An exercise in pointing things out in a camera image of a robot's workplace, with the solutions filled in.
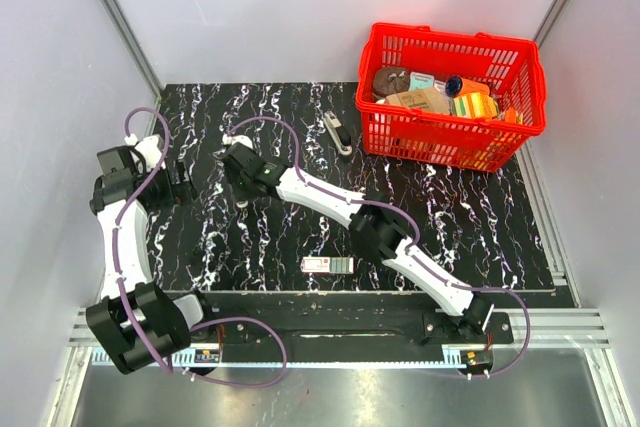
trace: brown round object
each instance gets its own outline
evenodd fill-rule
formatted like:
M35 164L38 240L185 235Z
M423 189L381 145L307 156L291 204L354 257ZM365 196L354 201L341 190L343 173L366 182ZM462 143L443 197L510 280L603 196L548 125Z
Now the brown round object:
M402 67L382 67L373 78L373 95L379 98L409 90L409 71Z

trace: black bottle cap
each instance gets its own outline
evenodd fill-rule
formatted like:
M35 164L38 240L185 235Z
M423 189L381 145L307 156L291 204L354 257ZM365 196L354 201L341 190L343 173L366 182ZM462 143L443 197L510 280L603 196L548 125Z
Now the black bottle cap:
M447 93L449 97L455 97L462 90L462 78L458 75L454 75L449 80L447 80L447 85L444 91Z

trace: brown box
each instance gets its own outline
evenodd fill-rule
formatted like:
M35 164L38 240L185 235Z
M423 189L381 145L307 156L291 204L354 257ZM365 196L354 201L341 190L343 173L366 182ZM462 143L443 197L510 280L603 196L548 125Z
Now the brown box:
M433 114L451 114L450 100L435 87L410 90L393 94L386 98L385 104L399 105L409 109L422 109Z

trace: black marble table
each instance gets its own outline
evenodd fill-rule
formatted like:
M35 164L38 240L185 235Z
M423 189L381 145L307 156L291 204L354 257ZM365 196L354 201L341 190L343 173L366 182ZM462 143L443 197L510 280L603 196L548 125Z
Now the black marble table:
M183 158L199 198L150 216L148 247L156 281L188 290L413 290L402 275L357 260L354 275L305 275L305 256L351 256L345 229L309 209L275 199L238 209L222 164L222 135L256 115L281 118L298 133L302 167L359 191L378 190L409 212L421 245L472 285L552 289L540 236L515 158L495 174L367 155L362 149L356 84L170 85L161 113L171 129L170 154ZM332 110L349 129L355 152L340 157L322 123ZM263 156L292 160L279 125L242 129Z

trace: red basket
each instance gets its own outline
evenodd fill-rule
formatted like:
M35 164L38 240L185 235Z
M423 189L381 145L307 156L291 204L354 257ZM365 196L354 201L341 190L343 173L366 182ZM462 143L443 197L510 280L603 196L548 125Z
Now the red basket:
M488 84L500 109L514 107L523 114L524 124L376 104L373 78L388 65L438 80L459 75ZM546 126L544 72L538 47L530 40L378 23L371 28L359 72L356 105L364 150L370 154L495 172Z

